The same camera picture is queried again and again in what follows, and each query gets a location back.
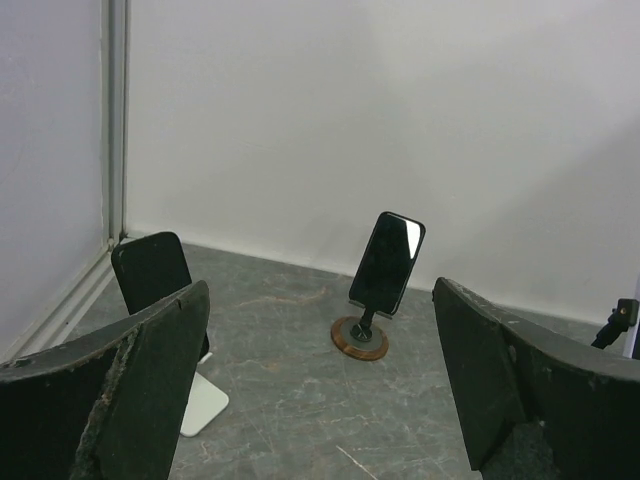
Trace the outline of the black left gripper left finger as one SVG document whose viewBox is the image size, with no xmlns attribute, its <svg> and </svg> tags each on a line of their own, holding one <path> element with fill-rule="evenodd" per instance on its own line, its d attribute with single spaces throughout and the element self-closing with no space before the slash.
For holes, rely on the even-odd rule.
<svg viewBox="0 0 640 480">
<path fill-rule="evenodd" d="M 168 478 L 209 310 L 198 281 L 2 364 L 2 478 Z"/>
</svg>

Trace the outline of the black phone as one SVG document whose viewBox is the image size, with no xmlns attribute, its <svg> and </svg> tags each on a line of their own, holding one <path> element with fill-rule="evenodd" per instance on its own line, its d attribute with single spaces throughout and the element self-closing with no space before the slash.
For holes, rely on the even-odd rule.
<svg viewBox="0 0 640 480">
<path fill-rule="evenodd" d="M 118 245 L 111 264 L 130 315 L 192 283 L 181 241 L 170 231 Z"/>
<path fill-rule="evenodd" d="M 349 290 L 349 300 L 392 317 L 416 264 L 426 227 L 393 212 L 382 212 L 373 227 Z"/>
</svg>

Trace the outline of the black clamp phone stand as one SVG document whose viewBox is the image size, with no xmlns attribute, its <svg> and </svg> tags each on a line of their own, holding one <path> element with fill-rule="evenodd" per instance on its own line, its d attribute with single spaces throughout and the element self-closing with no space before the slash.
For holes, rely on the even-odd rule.
<svg viewBox="0 0 640 480">
<path fill-rule="evenodd" d="M 612 345 L 623 333 L 637 326 L 639 301 L 632 298 L 621 298 L 612 310 L 607 323 L 598 331 L 592 347 L 605 349 Z"/>
</svg>

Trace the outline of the round wooden base phone stand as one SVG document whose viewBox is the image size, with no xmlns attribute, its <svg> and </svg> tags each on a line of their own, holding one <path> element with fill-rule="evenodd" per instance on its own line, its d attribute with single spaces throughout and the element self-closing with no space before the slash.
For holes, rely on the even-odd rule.
<svg viewBox="0 0 640 480">
<path fill-rule="evenodd" d="M 372 310 L 357 300 L 349 303 L 363 309 L 360 317 L 344 316 L 331 326 L 330 337 L 336 348 L 344 355 L 359 361 L 377 361 L 384 358 L 389 350 L 386 333 L 373 323 L 375 315 L 392 319 L 397 312 L 396 304 L 390 312 Z"/>
</svg>

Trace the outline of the white metal phone stand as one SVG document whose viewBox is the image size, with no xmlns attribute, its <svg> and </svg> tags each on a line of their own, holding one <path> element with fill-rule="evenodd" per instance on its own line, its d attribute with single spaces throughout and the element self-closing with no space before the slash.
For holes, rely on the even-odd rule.
<svg viewBox="0 0 640 480">
<path fill-rule="evenodd" d="M 228 405 L 229 396 L 196 371 L 180 434 L 187 438 L 195 437 L 220 415 Z"/>
</svg>

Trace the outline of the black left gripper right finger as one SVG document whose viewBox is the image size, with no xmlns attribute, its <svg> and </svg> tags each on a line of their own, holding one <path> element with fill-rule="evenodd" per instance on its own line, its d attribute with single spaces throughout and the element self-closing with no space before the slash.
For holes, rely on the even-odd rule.
<svg viewBox="0 0 640 480">
<path fill-rule="evenodd" d="M 438 335 L 470 467 L 485 479 L 636 479 L 639 363 L 444 277 Z"/>
</svg>

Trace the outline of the aluminium frame post left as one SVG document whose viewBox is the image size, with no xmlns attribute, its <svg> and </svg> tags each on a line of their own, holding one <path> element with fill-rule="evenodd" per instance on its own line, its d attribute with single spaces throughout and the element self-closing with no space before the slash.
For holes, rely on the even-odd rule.
<svg viewBox="0 0 640 480">
<path fill-rule="evenodd" d="M 125 1 L 1 5 L 1 357 L 63 342 L 125 232 Z"/>
</svg>

